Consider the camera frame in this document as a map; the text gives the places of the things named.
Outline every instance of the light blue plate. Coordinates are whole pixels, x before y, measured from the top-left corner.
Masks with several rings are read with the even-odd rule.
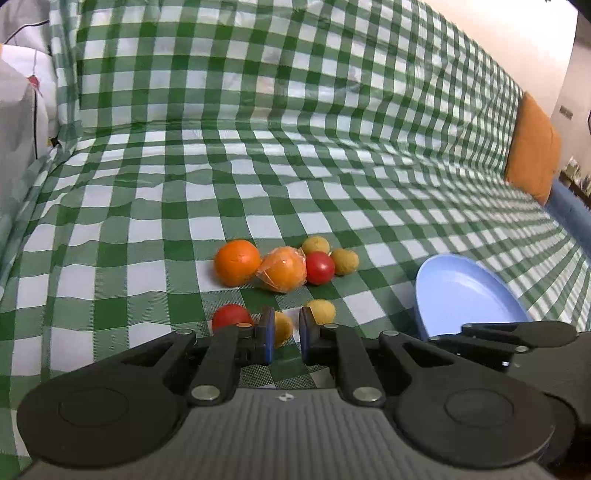
[[[499,277],[460,255],[435,255],[421,265],[415,295],[423,339],[459,333],[465,323],[531,321]]]

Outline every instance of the screw head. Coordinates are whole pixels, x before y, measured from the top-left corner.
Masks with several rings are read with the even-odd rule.
[[[374,387],[358,387],[353,390],[353,396],[359,401],[373,402],[382,398],[382,393]]]
[[[213,401],[220,396],[220,391],[213,385],[198,385],[191,390],[191,396],[197,400]]]

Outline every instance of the small yellow fruit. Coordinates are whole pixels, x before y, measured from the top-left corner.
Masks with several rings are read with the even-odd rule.
[[[335,262],[335,273],[337,275],[348,275],[359,267],[359,257],[352,250],[337,248],[330,254],[330,257]]]
[[[312,310],[312,315],[314,315],[314,320],[318,325],[334,322],[336,309],[328,300],[310,300],[306,303],[306,306]]]
[[[324,252],[327,254],[330,252],[330,245],[328,240],[323,236],[311,236],[301,245],[301,249],[306,255],[310,255],[312,252]]]
[[[288,340],[293,333],[291,319],[283,312],[275,312],[275,347]]]

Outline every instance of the plastic-wrapped orange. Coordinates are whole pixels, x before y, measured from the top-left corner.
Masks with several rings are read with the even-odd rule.
[[[287,293],[306,282],[306,258],[299,249],[276,248],[262,259],[256,276],[271,290]]]
[[[247,240],[232,240],[217,251],[213,268],[228,287],[244,285],[261,264],[261,254]]]

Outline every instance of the tomato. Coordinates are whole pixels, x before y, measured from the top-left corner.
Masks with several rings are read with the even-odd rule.
[[[335,262],[324,252],[306,255],[306,280],[314,285],[329,282],[335,276]]]
[[[228,303],[223,307],[219,307],[216,313],[213,314],[212,330],[215,332],[218,328],[235,325],[236,323],[252,324],[251,314],[241,305]]]

